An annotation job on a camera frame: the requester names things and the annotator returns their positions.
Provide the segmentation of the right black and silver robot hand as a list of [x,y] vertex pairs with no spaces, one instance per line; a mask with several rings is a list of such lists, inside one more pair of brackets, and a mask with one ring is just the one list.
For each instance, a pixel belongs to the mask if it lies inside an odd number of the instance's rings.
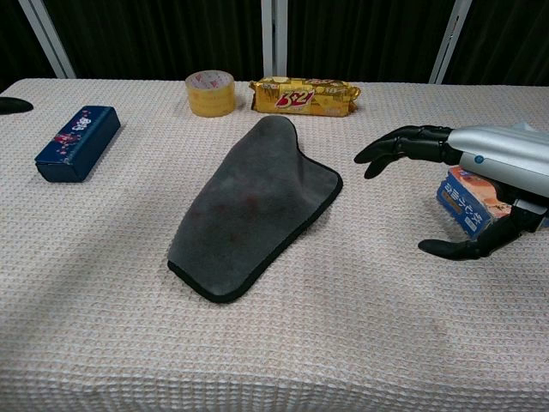
[[448,242],[424,239],[420,250],[448,260],[486,258],[534,233],[548,216],[548,135],[525,126],[473,125],[452,129],[406,125],[363,148],[354,158],[365,164],[366,179],[401,158],[459,166],[490,181],[510,213],[476,239]]

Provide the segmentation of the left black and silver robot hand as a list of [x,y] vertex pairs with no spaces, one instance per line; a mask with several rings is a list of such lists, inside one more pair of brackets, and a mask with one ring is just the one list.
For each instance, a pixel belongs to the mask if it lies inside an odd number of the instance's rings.
[[23,99],[1,96],[0,97],[0,114],[10,115],[33,110],[33,105]]

